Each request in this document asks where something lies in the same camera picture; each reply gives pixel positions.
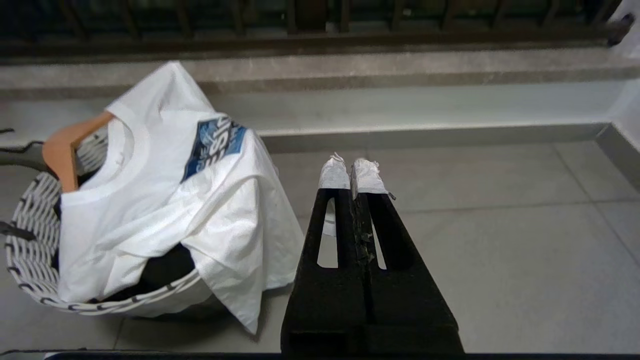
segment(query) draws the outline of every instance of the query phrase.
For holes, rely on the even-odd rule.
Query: woven basket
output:
[[[101,129],[85,139],[77,150],[79,175],[97,170],[106,157],[106,131]],[[121,313],[130,316],[156,317],[179,313],[171,319],[195,320],[219,315],[225,307],[212,295],[197,270],[166,286],[127,300],[100,304],[68,303],[57,294],[58,271],[51,258],[58,248],[60,220],[54,207],[60,197],[58,180],[47,172],[36,176],[20,198],[11,225],[33,233],[27,241],[13,235],[6,237],[8,271],[18,287],[37,302],[56,309],[82,315]]]

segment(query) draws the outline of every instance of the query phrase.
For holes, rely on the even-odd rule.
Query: wall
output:
[[[628,13],[633,13],[636,16],[636,23],[631,27],[622,43],[613,48],[613,51],[629,58],[640,58],[640,1],[622,0],[616,12],[611,16],[611,20],[618,20]]]
[[[609,118],[618,131],[640,151],[640,79],[627,81]]]
[[[214,95],[213,106],[262,136],[601,122],[612,117],[624,81],[434,86]],[[99,114],[111,99],[0,104],[0,147],[45,140]]]

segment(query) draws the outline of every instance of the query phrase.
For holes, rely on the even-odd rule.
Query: wooden hanger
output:
[[[44,162],[58,176],[63,193],[78,189],[76,147],[84,138],[105,126],[111,119],[113,114],[105,111],[91,120],[58,130],[43,144]]]

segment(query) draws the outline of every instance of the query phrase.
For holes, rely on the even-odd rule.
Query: gray floor tile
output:
[[[0,221],[11,220],[20,196],[39,173],[28,167],[0,166]]]
[[[587,200],[551,145],[370,151],[398,210]]]
[[[265,292],[258,334],[231,315],[206,323],[125,320],[116,349],[179,352],[280,352],[280,327],[290,288]]]
[[[36,303],[0,272],[0,352],[35,349],[111,349],[121,318],[63,313]]]
[[[302,233],[306,235],[309,228],[309,217],[299,218],[298,222]],[[323,268],[338,267],[338,243],[335,237],[322,234],[317,263]]]
[[[282,187],[299,217],[311,214],[320,180],[320,170],[332,154],[326,151],[271,155],[273,163],[278,167]],[[339,152],[338,155],[344,158],[349,170],[354,160],[365,156],[365,151],[344,151]]]
[[[556,149],[593,200],[640,199],[596,142],[557,143]]]
[[[640,352],[640,269],[594,205],[401,216],[467,352]]]
[[[597,206],[640,263],[640,202],[601,202]]]

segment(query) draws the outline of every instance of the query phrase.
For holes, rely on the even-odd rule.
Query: railing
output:
[[[617,44],[620,0],[0,0],[0,61],[363,45]]]

